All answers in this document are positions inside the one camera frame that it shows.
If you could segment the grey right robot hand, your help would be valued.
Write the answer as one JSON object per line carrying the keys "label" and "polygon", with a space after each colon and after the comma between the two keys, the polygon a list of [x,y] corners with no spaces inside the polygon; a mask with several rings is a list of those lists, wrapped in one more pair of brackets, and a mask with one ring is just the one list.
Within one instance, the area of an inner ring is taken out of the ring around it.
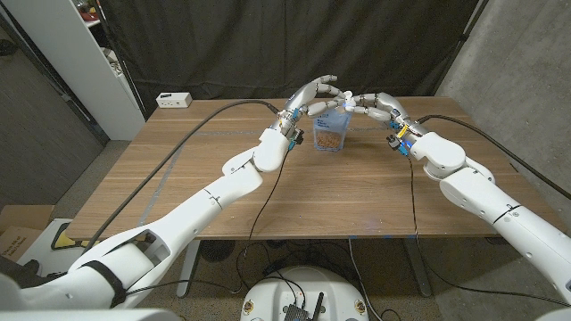
{"label": "grey right robot hand", "polygon": [[355,112],[365,114],[388,128],[414,136],[423,136],[429,132],[417,121],[412,120],[401,103],[389,94],[362,94],[354,96],[353,99],[356,103]]}

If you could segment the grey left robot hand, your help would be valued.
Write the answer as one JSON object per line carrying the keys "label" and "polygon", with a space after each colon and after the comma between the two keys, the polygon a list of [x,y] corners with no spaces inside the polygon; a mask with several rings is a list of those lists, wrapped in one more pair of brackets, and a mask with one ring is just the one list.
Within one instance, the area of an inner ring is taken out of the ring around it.
{"label": "grey left robot hand", "polygon": [[[285,103],[285,107],[277,114],[277,120],[270,126],[283,136],[289,136],[296,125],[296,122],[303,114],[309,118],[317,118],[326,111],[342,106],[349,95],[339,88],[329,85],[329,82],[336,81],[337,76],[325,75],[313,79],[311,82],[299,88]],[[333,95],[335,99],[310,104],[317,94]]]}

